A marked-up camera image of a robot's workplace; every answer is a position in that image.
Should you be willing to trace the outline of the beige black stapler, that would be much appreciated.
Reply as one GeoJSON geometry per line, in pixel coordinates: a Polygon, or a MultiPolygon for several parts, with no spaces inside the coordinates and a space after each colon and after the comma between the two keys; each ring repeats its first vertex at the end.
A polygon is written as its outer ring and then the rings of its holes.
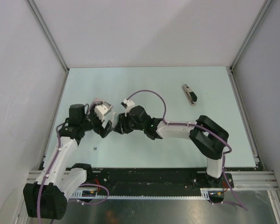
{"type": "Polygon", "coordinates": [[[187,85],[182,85],[182,90],[189,101],[190,105],[195,106],[197,103],[197,95],[192,91],[192,89],[187,85]]]}

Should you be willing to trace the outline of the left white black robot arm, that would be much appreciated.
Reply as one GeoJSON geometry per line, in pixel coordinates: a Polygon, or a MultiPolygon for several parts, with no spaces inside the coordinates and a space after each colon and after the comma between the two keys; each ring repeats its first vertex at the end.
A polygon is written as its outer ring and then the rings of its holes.
{"type": "Polygon", "coordinates": [[[60,220],[73,193],[80,186],[100,186],[94,182],[90,164],[76,163],[68,175],[64,175],[67,163],[76,152],[87,131],[105,137],[112,129],[112,122],[105,122],[112,105],[96,99],[90,106],[74,104],[69,107],[69,116],[56,127],[57,144],[48,164],[33,183],[23,189],[24,201],[29,217],[60,220]]]}

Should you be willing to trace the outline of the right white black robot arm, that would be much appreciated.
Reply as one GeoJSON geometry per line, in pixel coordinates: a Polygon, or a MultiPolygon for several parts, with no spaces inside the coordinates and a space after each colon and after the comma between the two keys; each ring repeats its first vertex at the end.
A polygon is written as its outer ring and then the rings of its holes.
{"type": "Polygon", "coordinates": [[[142,106],[136,106],[127,113],[118,115],[114,131],[128,134],[142,131],[148,138],[177,138],[191,140],[207,158],[206,182],[211,187],[222,183],[224,148],[229,134],[221,126],[205,115],[193,122],[169,122],[149,116],[142,106]]]}

